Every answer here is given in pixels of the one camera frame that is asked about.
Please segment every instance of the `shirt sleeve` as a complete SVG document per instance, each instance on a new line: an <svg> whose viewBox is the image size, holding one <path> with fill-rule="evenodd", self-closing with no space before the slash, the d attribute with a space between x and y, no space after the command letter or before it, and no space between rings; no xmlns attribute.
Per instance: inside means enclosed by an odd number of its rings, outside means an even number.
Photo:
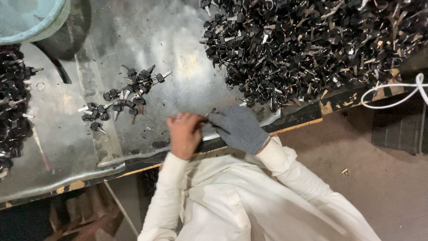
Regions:
<svg viewBox="0 0 428 241"><path fill-rule="evenodd" d="M187 163L172 153L167 154L138 241L173 241L177 238L175 229L182 208L182 181Z"/></svg>
<svg viewBox="0 0 428 241"><path fill-rule="evenodd" d="M363 240L380 241L363 215L340 193L296 161L296 152L282 147L277 136L257 157L282 184Z"/></svg>

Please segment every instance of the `white wire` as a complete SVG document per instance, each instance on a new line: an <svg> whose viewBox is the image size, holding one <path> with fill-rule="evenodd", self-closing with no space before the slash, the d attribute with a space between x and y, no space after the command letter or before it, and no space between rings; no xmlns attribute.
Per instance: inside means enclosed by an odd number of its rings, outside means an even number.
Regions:
<svg viewBox="0 0 428 241"><path fill-rule="evenodd" d="M422 98L424 99L425 103L428 105L428 96L425 93L424 87L428 87L428 84L422 84L422 82L424 81L424 75L422 73L418 74L416 76L415 82L416 84L403 84L403 83L397 83L397 84L384 84L384 85L380 85L377 87L374 87L370 90L368 90L367 92L365 92L363 94L363 96L361 96L361 104L367 108L370 109L386 109L386 108L390 108L393 106L397 106L401 103L403 103L404 101L408 100L410 97L412 97L418 90L422 95ZM406 87L416 87L415 90L413 90L408 96L406 96L406 98L398 101L397 103L391 104L391 105L384 105L384 106L372 106L372 105L367 105L366 103L364 103L364 97L375 90L381 89L381 88L385 88L385 87L395 87L395 86L406 86Z"/></svg>

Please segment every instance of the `shirt cuff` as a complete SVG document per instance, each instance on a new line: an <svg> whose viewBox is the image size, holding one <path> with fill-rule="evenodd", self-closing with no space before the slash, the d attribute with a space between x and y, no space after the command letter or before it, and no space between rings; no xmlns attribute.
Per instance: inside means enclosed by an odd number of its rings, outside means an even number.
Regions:
<svg viewBox="0 0 428 241"><path fill-rule="evenodd" d="M178 158L169 152L166 155L162 170L159 171L158 182L177 188L182 188L182 181L186 175L189 161Z"/></svg>
<svg viewBox="0 0 428 241"><path fill-rule="evenodd" d="M274 177L286 172L291 163L296 160L296 156L295 152L294 155L289 155L283 151L281 141L277 136L273 136L266 147L256 155Z"/></svg>

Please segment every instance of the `teal bucket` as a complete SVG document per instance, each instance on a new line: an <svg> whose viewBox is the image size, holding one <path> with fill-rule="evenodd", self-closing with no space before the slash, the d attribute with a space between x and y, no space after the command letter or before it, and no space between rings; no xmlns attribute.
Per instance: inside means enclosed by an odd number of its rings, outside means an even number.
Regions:
<svg viewBox="0 0 428 241"><path fill-rule="evenodd" d="M69 13L70 0L0 0L0 45L48 38Z"/></svg>

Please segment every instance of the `gray knit glove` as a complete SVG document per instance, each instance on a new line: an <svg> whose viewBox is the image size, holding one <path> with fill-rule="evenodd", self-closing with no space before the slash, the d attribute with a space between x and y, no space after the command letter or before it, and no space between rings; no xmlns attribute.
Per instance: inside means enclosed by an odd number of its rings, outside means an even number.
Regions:
<svg viewBox="0 0 428 241"><path fill-rule="evenodd" d="M269 134L264 131L250 108L230 106L208 114L208 120L218 126L217 133L227 145L255 155Z"/></svg>

